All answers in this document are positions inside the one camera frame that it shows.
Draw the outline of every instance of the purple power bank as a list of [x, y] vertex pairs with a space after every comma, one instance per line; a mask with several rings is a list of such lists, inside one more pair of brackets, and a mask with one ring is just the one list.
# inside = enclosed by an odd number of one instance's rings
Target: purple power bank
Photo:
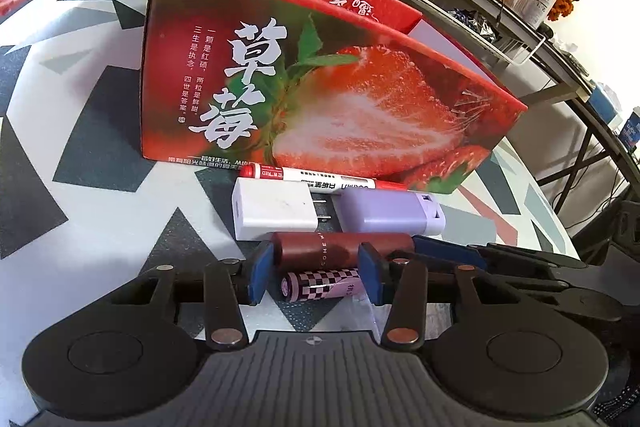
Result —
[[343, 232], [403, 232], [438, 235], [444, 213], [431, 194], [347, 187], [334, 198]]

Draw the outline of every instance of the white bottle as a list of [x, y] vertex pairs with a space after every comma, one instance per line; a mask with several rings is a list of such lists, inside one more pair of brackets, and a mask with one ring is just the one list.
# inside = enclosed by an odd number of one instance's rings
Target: white bottle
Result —
[[523, 15], [523, 20], [533, 29], [538, 29], [545, 17], [549, 15], [557, 0], [534, 0]]

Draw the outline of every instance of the checkered lipstick tube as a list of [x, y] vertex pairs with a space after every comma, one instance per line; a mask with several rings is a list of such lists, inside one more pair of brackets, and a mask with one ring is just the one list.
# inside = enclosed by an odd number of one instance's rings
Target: checkered lipstick tube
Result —
[[334, 299], [364, 292], [355, 268], [289, 272], [282, 278], [280, 289], [287, 302]]

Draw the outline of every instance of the circular logo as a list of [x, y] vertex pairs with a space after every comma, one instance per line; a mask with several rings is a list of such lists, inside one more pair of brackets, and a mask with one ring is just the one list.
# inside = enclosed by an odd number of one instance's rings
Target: circular logo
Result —
[[315, 335], [313, 335], [311, 337], [307, 337], [305, 339], [305, 342], [309, 344], [309, 346], [317, 346], [322, 342], [322, 339], [320, 337], [316, 337]]

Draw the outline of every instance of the ribbed gray plate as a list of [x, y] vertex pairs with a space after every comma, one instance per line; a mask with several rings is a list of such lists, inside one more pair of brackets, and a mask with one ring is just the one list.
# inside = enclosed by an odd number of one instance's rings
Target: ribbed gray plate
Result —
[[152, 411], [108, 422], [43, 412], [29, 427], [591, 427], [585, 412], [542, 423], [491, 418], [460, 405], [420, 360], [378, 347], [365, 331], [262, 331], [209, 357], [193, 383]]

